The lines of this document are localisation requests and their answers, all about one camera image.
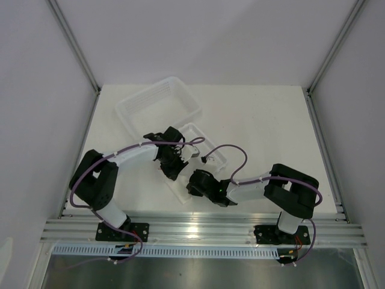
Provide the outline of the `white paper napkin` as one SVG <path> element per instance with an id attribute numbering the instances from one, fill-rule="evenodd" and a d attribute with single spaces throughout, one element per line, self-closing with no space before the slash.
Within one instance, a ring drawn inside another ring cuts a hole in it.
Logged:
<path id="1" fill-rule="evenodd" d="M 179 175 L 175 181 L 168 178 L 165 179 L 165 183 L 182 205 L 191 199 L 191 195 L 186 188 L 188 180 L 188 177 L 184 175 Z"/>

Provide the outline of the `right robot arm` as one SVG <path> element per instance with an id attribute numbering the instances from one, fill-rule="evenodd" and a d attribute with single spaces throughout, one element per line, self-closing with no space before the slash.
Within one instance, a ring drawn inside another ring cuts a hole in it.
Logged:
<path id="1" fill-rule="evenodd" d="M 217 180 L 213 174 L 196 169 L 186 185 L 192 196 L 206 197 L 220 207 L 235 206 L 257 199 L 268 199 L 280 209 L 274 234 L 282 243 L 295 238 L 302 220 L 313 217 L 314 208 L 323 201 L 319 182 L 283 164 L 255 179 Z"/>

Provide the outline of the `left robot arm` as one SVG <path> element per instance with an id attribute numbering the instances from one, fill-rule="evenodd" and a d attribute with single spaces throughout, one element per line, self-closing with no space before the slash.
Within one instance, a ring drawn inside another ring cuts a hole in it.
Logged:
<path id="1" fill-rule="evenodd" d="M 101 221 L 110 225 L 109 233 L 118 241 L 127 239 L 131 222 L 114 200 L 114 191 L 123 165 L 136 162 L 159 161 L 160 169 L 170 180 L 177 180 L 188 162 L 182 158 L 185 137 L 170 126 L 165 132 L 150 133 L 142 143 L 117 152 L 102 154 L 94 149 L 83 156 L 69 184 L 71 206 L 77 207 L 73 197 L 85 202 L 85 207 L 96 213 Z"/>

